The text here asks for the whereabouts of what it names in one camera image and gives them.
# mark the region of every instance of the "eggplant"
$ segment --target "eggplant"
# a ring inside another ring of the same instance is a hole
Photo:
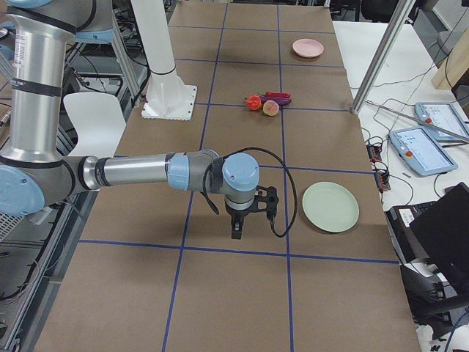
[[[260,98],[262,103],[265,103],[267,100],[273,100],[280,106],[288,105],[292,102],[290,98],[265,97],[263,95],[261,95]]]

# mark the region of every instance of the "robotic arm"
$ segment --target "robotic arm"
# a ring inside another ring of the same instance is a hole
[[[77,32],[111,31],[110,0],[7,0],[16,25],[10,139],[0,150],[0,211],[25,216],[70,195],[126,183],[168,182],[176,189],[224,194],[232,237],[249,213],[273,224],[278,197],[259,183],[259,165],[245,153],[212,150],[142,157],[63,157],[56,151],[66,43]]]

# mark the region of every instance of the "tablet screen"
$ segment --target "tablet screen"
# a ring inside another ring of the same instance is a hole
[[[457,116],[447,104],[425,104],[426,115],[432,119],[432,123],[445,130],[455,132],[460,136],[467,136],[467,132],[459,123]],[[444,132],[438,131],[438,136],[448,137]]]
[[[402,131],[397,135],[425,171],[452,165],[421,129]]]

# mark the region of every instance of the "white desk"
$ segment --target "white desk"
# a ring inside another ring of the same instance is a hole
[[[356,22],[334,22],[333,24],[336,30],[337,40],[339,41],[344,65],[347,69],[350,87],[358,88],[383,36],[386,24]],[[432,59],[413,27],[405,25],[394,43],[374,85],[411,79],[421,73],[425,73],[431,67],[432,63]],[[451,91],[436,90],[433,87],[431,80],[436,72],[437,68],[434,67],[425,75],[420,87],[409,100],[409,104],[420,101],[453,101],[456,99]],[[411,82],[374,87],[368,99],[376,103],[384,103],[386,99],[394,98],[405,103],[413,90],[418,86],[420,80],[421,77],[418,77]],[[355,96],[357,91],[357,89],[352,89],[352,94]],[[455,105],[459,113],[464,117],[465,114],[459,104],[455,103]],[[402,109],[401,103],[392,100],[388,101],[386,106],[398,111]],[[377,108],[375,106],[365,104],[359,114],[361,125],[368,129],[373,136],[381,136],[385,139],[388,133],[387,130],[372,119],[376,110]],[[406,106],[402,111],[405,114],[413,115],[413,107]],[[376,118],[391,127],[396,115],[380,110]],[[414,125],[416,125],[414,122],[400,117],[393,127],[393,130],[408,128]],[[446,151],[457,162],[459,167],[438,178],[436,189],[440,195],[443,194],[444,188],[453,186],[458,182],[463,181],[469,184],[469,146],[452,147],[446,149]],[[393,148],[389,150],[389,158],[386,158],[386,152],[387,144],[385,143],[385,147],[383,148],[383,160],[389,166],[392,175],[403,178],[412,185],[414,188],[412,203],[427,202],[437,199],[437,195],[433,191],[433,182],[436,175],[418,177],[410,171]],[[403,172],[410,175],[411,178],[403,175]],[[390,184],[391,191],[385,192],[383,196],[384,210],[388,210],[394,205],[407,203],[411,195],[410,187],[405,185],[402,181],[391,178]]]

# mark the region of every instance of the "black monitor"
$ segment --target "black monitor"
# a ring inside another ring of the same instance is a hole
[[[410,228],[458,295],[469,294],[469,188],[453,187]]]

